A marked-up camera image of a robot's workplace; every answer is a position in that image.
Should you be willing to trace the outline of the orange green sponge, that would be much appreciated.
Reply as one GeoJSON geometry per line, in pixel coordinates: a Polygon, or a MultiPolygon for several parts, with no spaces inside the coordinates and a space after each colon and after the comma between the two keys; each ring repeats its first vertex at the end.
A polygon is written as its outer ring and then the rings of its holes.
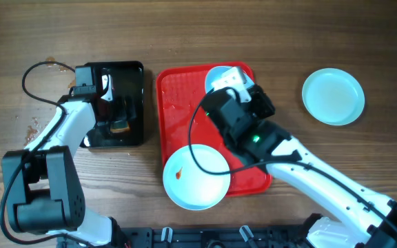
{"type": "Polygon", "coordinates": [[[130,130],[127,121],[114,121],[110,123],[110,132],[113,134],[124,133],[130,130]]]}

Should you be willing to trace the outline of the light blue plate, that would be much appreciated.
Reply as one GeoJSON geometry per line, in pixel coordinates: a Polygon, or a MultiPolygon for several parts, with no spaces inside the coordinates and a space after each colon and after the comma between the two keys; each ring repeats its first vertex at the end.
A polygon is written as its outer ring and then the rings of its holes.
{"type": "Polygon", "coordinates": [[[365,108],[360,83],[337,68],[323,68],[310,74],[301,95],[306,110],[327,125],[349,125],[358,120],[365,108]]]}
{"type": "MultiPolygon", "coordinates": [[[[232,66],[227,66],[227,65],[216,66],[211,70],[209,70],[209,72],[205,77],[205,92],[206,93],[210,92],[214,88],[214,86],[212,85],[213,82],[219,80],[220,78],[228,74],[228,72],[232,72],[232,71],[233,71],[232,66]]],[[[244,70],[241,69],[241,71],[244,73],[246,79],[245,87],[247,89],[249,87],[252,87],[254,85],[254,81],[251,79],[250,76],[247,75],[247,73],[244,70]]]]}
{"type": "Polygon", "coordinates": [[[230,188],[229,174],[215,176],[203,172],[195,161],[206,170],[225,172],[229,165],[214,148],[193,144],[191,156],[184,146],[168,158],[163,170],[163,186],[170,199],[178,206],[201,211],[218,204],[230,188]]]}

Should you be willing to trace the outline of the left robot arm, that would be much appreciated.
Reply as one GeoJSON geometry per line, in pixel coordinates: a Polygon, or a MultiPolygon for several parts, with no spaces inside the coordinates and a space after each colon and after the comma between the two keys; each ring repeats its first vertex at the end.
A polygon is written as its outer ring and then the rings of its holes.
{"type": "Polygon", "coordinates": [[[0,228],[34,242],[129,247],[114,218],[89,210],[74,165],[80,146],[127,147],[143,142],[143,65],[138,61],[91,62],[74,69],[75,84],[54,105],[43,132],[1,161],[4,193],[0,228]]]}

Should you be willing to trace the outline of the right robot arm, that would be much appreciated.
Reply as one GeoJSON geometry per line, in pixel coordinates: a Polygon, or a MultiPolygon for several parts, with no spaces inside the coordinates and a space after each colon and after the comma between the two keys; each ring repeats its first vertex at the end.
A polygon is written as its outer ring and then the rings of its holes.
{"type": "Polygon", "coordinates": [[[275,113],[261,87],[224,87],[198,105],[243,163],[297,188],[336,220],[312,214],[301,236],[312,247],[397,247],[397,200],[368,189],[313,155],[268,120],[275,113]]]}

